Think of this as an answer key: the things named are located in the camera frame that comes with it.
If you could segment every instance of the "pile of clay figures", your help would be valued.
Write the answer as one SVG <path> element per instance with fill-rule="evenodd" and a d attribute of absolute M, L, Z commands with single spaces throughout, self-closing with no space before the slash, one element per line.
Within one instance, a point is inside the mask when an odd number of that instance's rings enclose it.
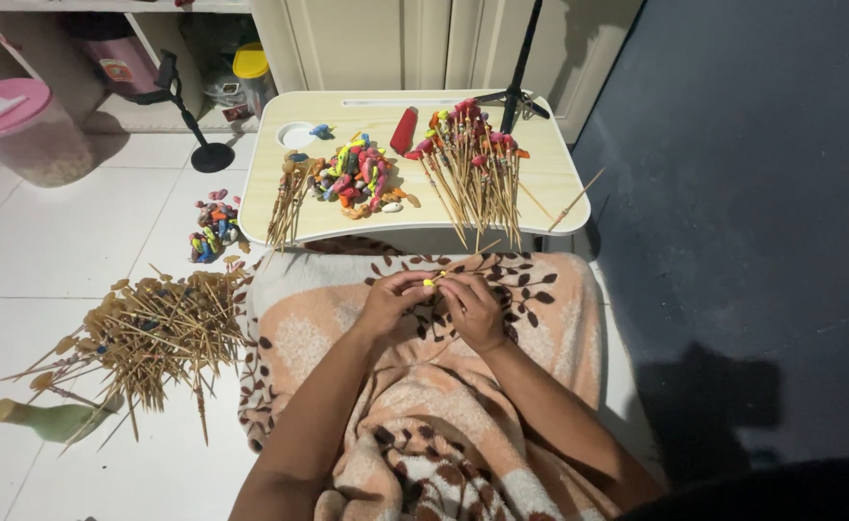
<path fill-rule="evenodd" d="M 241 233 L 238 229 L 238 210 L 223 203 L 222 199 L 228 195 L 228 190 L 222 188 L 217 192 L 210 192 L 209 199 L 213 202 L 204 203 L 197 201 L 195 206 L 199 208 L 199 217 L 196 219 L 199 232 L 189 235 L 190 261 L 208 264 L 215 261 L 222 249 L 238 242 Z M 234 204 L 241 204 L 241 197 L 232 197 Z M 247 253 L 249 245 L 241 239 L 241 249 Z"/>
<path fill-rule="evenodd" d="M 383 155 L 384 148 L 371 145 L 370 136 L 355 136 L 335 152 L 337 155 L 331 160 L 316 160 L 312 169 L 309 189 L 318 200 L 339 200 L 341 213 L 349 219 L 369 217 L 380 210 L 401 211 L 400 201 L 404 197 L 412 206 L 420 206 L 414 195 L 407 195 L 397 187 L 386 188 L 392 164 Z"/>

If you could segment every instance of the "finger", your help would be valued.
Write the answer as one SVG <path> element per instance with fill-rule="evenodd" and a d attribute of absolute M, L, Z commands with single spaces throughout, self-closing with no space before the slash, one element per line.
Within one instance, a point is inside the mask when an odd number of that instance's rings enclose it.
<path fill-rule="evenodd" d="M 420 302 L 427 301 L 433 294 L 433 286 L 418 286 L 415 288 L 408 288 L 402 292 L 402 296 L 398 298 L 398 301 L 401 303 L 402 309 L 404 310 Z"/>
<path fill-rule="evenodd" d="M 379 279 L 379 283 L 383 288 L 394 293 L 407 288 L 408 285 L 414 282 L 419 282 L 427 278 L 431 278 L 433 274 L 424 270 L 416 270 L 414 272 L 398 272 Z"/>
<path fill-rule="evenodd" d="M 446 286 L 440 287 L 438 290 L 444 296 L 444 302 L 447 302 L 447 309 L 451 312 L 454 324 L 463 324 L 466 317 L 464 316 L 464 307 L 460 303 L 460 299 L 457 299 L 454 292 Z"/>
<path fill-rule="evenodd" d="M 482 302 L 494 302 L 492 299 L 492 290 L 488 287 L 488 282 L 483 276 L 479 274 L 459 274 L 454 277 L 455 279 L 462 281 L 466 286 L 470 287 L 474 293 L 477 294 L 477 297 Z"/>
<path fill-rule="evenodd" d="M 438 285 L 453 292 L 457 299 L 463 302 L 467 308 L 475 309 L 481 304 L 477 294 L 473 293 L 470 287 L 456 280 L 456 278 L 442 278 L 438 280 Z"/>

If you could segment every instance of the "black stand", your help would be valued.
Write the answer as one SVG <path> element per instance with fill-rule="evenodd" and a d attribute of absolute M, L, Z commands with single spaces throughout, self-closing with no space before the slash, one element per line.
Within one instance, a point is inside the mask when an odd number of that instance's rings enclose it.
<path fill-rule="evenodd" d="M 140 105 L 150 105 L 162 101 L 174 102 L 177 109 L 180 110 L 180 115 L 183 117 L 184 123 L 187 124 L 187 128 L 199 141 L 199 148 L 193 152 L 190 164 L 197 172 L 212 173 L 225 170 L 234 161 L 234 150 L 224 143 L 206 141 L 202 131 L 199 130 L 196 118 L 187 110 L 184 100 L 180 97 L 183 85 L 180 83 L 180 75 L 177 73 L 177 55 L 164 49 L 161 50 L 161 55 L 161 68 L 158 70 L 160 76 L 154 81 L 154 85 L 163 90 L 144 95 L 136 102 Z M 172 86 L 176 86 L 176 93 L 171 92 Z"/>
<path fill-rule="evenodd" d="M 543 0 L 534 0 L 534 10 L 531 11 L 531 19 L 527 22 L 527 32 L 524 33 L 524 43 L 521 44 L 521 54 L 518 56 L 518 63 L 514 66 L 514 77 L 511 79 L 511 85 L 508 85 L 508 88 L 500 93 L 477 96 L 476 98 L 479 103 L 505 99 L 505 114 L 501 117 L 501 127 L 499 129 L 502 134 L 511 134 L 511 127 L 514 126 L 514 114 L 517 112 L 519 102 L 527 105 L 541 118 L 545 120 L 549 119 L 549 112 L 544 107 L 531 101 L 531 96 L 521 90 L 524 67 L 527 65 L 527 57 L 531 54 L 531 43 L 534 41 L 534 31 L 537 28 L 537 19 L 540 17 L 541 6 L 543 6 Z"/>

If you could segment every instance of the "lap desk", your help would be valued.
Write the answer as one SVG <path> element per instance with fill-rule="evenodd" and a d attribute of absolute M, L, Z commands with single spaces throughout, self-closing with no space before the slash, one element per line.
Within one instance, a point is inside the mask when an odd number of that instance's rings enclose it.
<path fill-rule="evenodd" d="M 495 91 L 292 92 L 275 97 L 265 108 L 260 122 L 239 212 L 241 230 L 251 241 L 266 242 L 283 155 L 289 149 L 299 149 L 313 158 L 331 158 L 335 155 L 335 148 L 347 143 L 358 132 L 369 134 L 371 141 L 385 148 L 385 156 L 395 160 L 390 174 L 394 179 L 389 185 L 398 185 L 406 193 L 417 196 L 421 207 L 412 207 L 403 199 L 404 208 L 400 212 L 381 211 L 365 219 L 351 220 L 341 214 L 338 202 L 317 201 L 306 196 L 300 210 L 297 241 L 348 233 L 452 227 L 434 189 L 425 178 L 421 164 L 397 157 L 388 143 L 408 107 L 418 109 L 418 123 L 412 139 L 414 147 L 425 137 L 434 111 L 452 110 L 454 104 L 467 97 L 492 92 Z M 538 98 L 536 102 L 549 110 L 545 99 Z M 480 108 L 488 112 L 488 122 L 498 128 L 504 112 L 502 105 L 492 102 L 480 105 Z M 337 126 L 332 133 L 335 139 L 309 136 L 309 130 L 321 123 Z M 544 120 L 536 115 L 528 119 L 519 116 L 511 136 L 518 142 L 519 148 L 531 154 L 529 160 L 521 160 L 521 182 L 556 217 L 582 190 L 582 182 L 556 121 Z M 583 195 L 557 227 L 548 233 L 552 221 L 523 190 L 518 192 L 517 207 L 520 228 L 529 233 L 568 235 L 581 228 L 590 214 L 589 199 Z"/>

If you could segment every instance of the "peach blanket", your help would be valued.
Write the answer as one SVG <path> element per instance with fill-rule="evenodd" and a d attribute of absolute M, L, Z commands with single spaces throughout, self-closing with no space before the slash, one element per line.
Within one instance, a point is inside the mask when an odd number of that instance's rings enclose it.
<path fill-rule="evenodd" d="M 369 247 L 352 247 L 355 255 L 264 257 L 235 296 L 242 330 L 253 339 L 238 418 L 256 452 L 293 393 L 353 324 L 373 280 L 400 270 L 440 270 L 460 259 L 356 255 Z M 506 253 L 483 255 L 463 269 L 488 279 L 521 349 L 597 408 L 602 347 L 589 266 L 568 254 Z M 439 296 L 410 310 L 390 340 L 350 416 L 344 452 L 315 519 L 618 514 L 588 480 L 525 436 L 517 410 L 458 338 Z"/>

